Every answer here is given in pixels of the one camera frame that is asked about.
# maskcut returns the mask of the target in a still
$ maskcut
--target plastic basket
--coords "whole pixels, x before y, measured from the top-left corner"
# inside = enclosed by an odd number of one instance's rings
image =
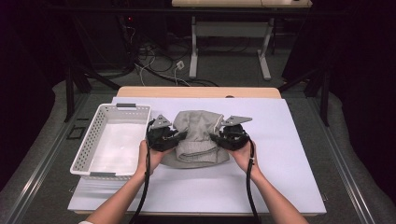
[[[149,117],[148,105],[99,105],[70,173],[86,179],[129,179],[137,167]]]

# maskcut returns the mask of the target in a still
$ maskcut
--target person's left hand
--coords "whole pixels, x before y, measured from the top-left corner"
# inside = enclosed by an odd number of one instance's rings
[[[161,160],[163,159],[163,157],[168,154],[169,152],[171,152],[173,150],[172,149],[168,149],[165,152],[161,152],[161,151],[156,151],[151,149],[150,150],[150,169],[149,169],[149,173],[152,175],[154,173],[155,168],[157,168],[157,166],[160,164]],[[139,160],[138,160],[138,164],[137,164],[137,172],[146,172],[146,157],[148,154],[148,145],[146,140],[142,140],[140,142],[140,146],[139,146]]]

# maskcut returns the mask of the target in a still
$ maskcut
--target gray fabric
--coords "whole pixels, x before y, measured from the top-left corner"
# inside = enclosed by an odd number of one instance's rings
[[[198,168],[215,165],[230,159],[228,153],[210,140],[210,133],[219,134],[223,115],[204,110],[181,111],[174,128],[187,132],[174,152],[166,155],[162,164],[176,168]]]

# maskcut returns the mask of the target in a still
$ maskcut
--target person's right arm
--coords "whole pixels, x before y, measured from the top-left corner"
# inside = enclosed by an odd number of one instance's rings
[[[239,167],[246,173],[250,159],[250,143],[236,151],[227,150],[234,158]],[[255,154],[254,165],[252,166],[250,178],[257,186],[268,207],[274,221],[283,223],[308,223],[300,212],[289,202],[264,176],[260,170]]]

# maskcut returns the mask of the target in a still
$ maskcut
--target laundry basket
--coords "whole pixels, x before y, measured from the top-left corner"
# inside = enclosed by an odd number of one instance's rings
[[[86,179],[129,179],[137,167],[149,117],[148,105],[99,105],[70,173]]]

